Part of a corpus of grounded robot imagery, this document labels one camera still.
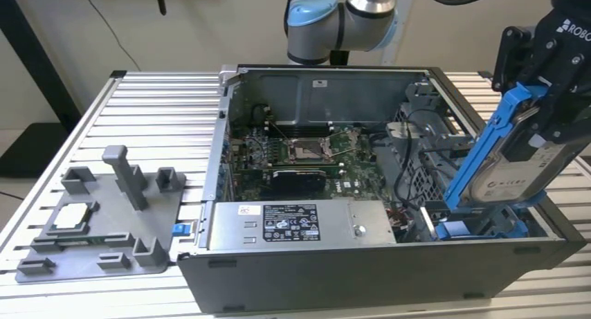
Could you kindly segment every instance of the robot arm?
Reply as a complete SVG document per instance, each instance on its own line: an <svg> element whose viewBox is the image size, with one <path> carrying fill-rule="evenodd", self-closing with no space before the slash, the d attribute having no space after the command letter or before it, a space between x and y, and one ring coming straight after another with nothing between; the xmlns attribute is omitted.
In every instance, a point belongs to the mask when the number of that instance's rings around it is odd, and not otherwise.
<svg viewBox="0 0 591 319"><path fill-rule="evenodd" d="M452 211L529 206L591 142L591 0L552 0L534 32L508 27L501 102L445 192Z"/></svg>
<svg viewBox="0 0 591 319"><path fill-rule="evenodd" d="M396 30L394 0L293 0L288 9L286 56L317 65L330 51L384 47Z"/></svg>

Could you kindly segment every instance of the blue drive bracket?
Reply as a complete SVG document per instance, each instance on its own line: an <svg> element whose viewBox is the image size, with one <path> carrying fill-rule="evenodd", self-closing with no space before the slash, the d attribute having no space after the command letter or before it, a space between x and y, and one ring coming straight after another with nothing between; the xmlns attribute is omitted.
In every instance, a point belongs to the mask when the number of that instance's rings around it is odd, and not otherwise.
<svg viewBox="0 0 591 319"><path fill-rule="evenodd" d="M505 138L514 127L510 120L514 116L517 107L526 100L538 100L544 97L546 93L545 86L524 86L517 83L517 86L508 90L500 99L496 111L488 120L484 131L480 134L478 139L469 150L468 156L461 164L457 173L454 174L453 180L449 183L448 189L445 191L445 204L452 212L468 212L470 207L460 206L460 196L469 184L474 173L477 172L484 159L490 153L492 148L497 141ZM533 204L532 199L538 199L542 197L541 194L536 194L526 202L514 203L514 207L518 208L522 205L530 206Z"/></svg>

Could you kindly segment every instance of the floor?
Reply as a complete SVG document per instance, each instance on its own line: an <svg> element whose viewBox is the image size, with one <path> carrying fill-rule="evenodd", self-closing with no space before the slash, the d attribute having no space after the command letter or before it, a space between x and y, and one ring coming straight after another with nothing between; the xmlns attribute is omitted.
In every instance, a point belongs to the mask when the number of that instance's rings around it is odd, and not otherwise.
<svg viewBox="0 0 591 319"><path fill-rule="evenodd" d="M0 155L3 154L21 133L22 130L0 130ZM35 179L3 179L0 177L0 191L25 197L35 181ZM3 228L18 205L18 199L0 195L0 230Z"/></svg>

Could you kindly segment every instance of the warning label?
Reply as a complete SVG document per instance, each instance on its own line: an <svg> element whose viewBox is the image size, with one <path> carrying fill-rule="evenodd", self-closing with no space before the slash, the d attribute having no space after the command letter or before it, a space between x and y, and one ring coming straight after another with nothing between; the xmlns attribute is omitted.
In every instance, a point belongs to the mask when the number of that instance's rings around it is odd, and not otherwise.
<svg viewBox="0 0 591 319"><path fill-rule="evenodd" d="M264 205L262 239L265 241L318 241L316 205Z"/></svg>

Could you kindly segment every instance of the metal slat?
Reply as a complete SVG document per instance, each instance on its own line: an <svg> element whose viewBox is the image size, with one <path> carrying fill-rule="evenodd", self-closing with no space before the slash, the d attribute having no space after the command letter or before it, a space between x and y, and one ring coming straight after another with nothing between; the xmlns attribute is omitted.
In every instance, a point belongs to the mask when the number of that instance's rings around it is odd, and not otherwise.
<svg viewBox="0 0 591 319"><path fill-rule="evenodd" d="M118 89L113 94L113 98L141 98L154 96L217 96L214 89Z"/></svg>
<svg viewBox="0 0 591 319"><path fill-rule="evenodd" d="M101 116L95 119L97 125L179 125L214 124L217 115L210 116Z"/></svg>
<svg viewBox="0 0 591 319"><path fill-rule="evenodd" d="M218 103L217 99L201 98L118 98L111 99L106 106L212 106Z"/></svg>
<svg viewBox="0 0 591 319"><path fill-rule="evenodd" d="M565 218L572 223L591 223L591 205L558 207Z"/></svg>
<svg viewBox="0 0 591 319"><path fill-rule="evenodd" d="M490 91L490 89L457 89L465 96L497 96L500 93Z"/></svg>
<svg viewBox="0 0 591 319"><path fill-rule="evenodd" d="M213 125L127 125L91 127L87 137L213 135Z"/></svg>
<svg viewBox="0 0 591 319"><path fill-rule="evenodd" d="M71 156L71 161L102 161L101 148L78 149ZM208 158L208 147L131 147L127 149L129 160L174 159L174 158Z"/></svg>
<svg viewBox="0 0 591 319"><path fill-rule="evenodd" d="M134 82L134 81L126 81L123 80L117 87L117 91L119 90L127 90L127 89L135 89L135 90L145 90L145 89L209 89L212 91L217 92L218 87L217 81L195 81L195 80L186 80L186 81L178 81L174 82Z"/></svg>
<svg viewBox="0 0 591 319"><path fill-rule="evenodd" d="M105 148L109 145L127 147L174 147L174 146L210 146L212 137L206 136L127 136L85 138L81 148Z"/></svg>
<svg viewBox="0 0 591 319"><path fill-rule="evenodd" d="M591 181L584 176L556 177L545 187L546 191L564 191L568 189L591 190Z"/></svg>
<svg viewBox="0 0 591 319"><path fill-rule="evenodd" d="M138 165L142 172L155 172L159 167L173 167L177 172L205 172L208 159L177 159L177 160L129 160L129 164ZM70 162L61 172L69 167L86 166L94 174L111 174L111 168L102 161Z"/></svg>
<svg viewBox="0 0 591 319"><path fill-rule="evenodd" d="M99 114L105 116L212 115L217 114L217 105L208 107L105 107Z"/></svg>
<svg viewBox="0 0 591 319"><path fill-rule="evenodd" d="M591 203L591 191L588 190L548 192L546 196L552 199L554 204L581 206L581 204Z"/></svg>

